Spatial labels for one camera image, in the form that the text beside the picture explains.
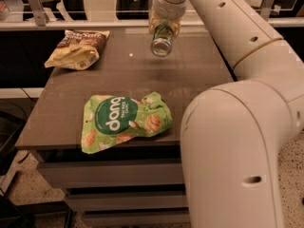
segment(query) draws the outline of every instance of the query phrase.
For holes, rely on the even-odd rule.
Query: drawer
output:
[[[68,195],[65,202],[74,212],[81,213],[188,207],[184,191]]]
[[[183,184],[181,159],[39,163],[54,188]]]
[[[82,221],[89,227],[96,226],[135,226],[151,224],[190,223],[188,210],[163,210],[150,212],[126,212],[84,214]]]

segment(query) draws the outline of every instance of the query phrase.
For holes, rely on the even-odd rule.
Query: table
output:
[[[97,63],[85,71],[55,68],[17,142],[37,170],[88,226],[189,222],[180,153],[180,126],[188,104],[203,90],[232,82],[204,27],[183,28],[172,53],[150,52],[147,28],[113,29]],[[157,91],[173,126],[105,151],[81,151],[84,105],[94,94],[140,100]]]

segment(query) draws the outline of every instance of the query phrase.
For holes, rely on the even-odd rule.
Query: floor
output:
[[[257,0],[246,0],[252,5],[259,4]],[[89,20],[94,21],[103,16],[104,19],[114,20],[115,0],[85,0]],[[20,151],[16,160],[26,155]],[[285,228],[304,228],[304,133],[287,143],[280,151],[278,159],[278,172],[282,205],[285,218]],[[59,189],[51,188],[43,177],[35,170],[37,160],[29,155],[22,164],[15,164],[17,175],[9,188],[9,198],[16,205],[39,203],[44,201],[62,200],[64,193]],[[64,227],[65,214],[43,216],[36,219],[37,228]],[[73,228],[87,228],[81,222],[81,214],[73,219]],[[166,226],[143,226],[145,228],[188,228],[190,224],[176,224]]]

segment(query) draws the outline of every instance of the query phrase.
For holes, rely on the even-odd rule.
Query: chip bag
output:
[[[85,104],[82,150],[93,154],[135,137],[155,136],[171,126],[171,112],[157,92],[141,102],[94,95]]]
[[[109,31],[66,30],[65,38],[51,53],[45,67],[85,70],[100,58],[108,36]]]

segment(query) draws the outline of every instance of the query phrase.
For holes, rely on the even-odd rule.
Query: bottle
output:
[[[165,57],[172,50],[172,40],[174,31],[170,27],[168,20],[161,20],[161,23],[155,27],[153,40],[150,45],[151,51],[157,57]]]

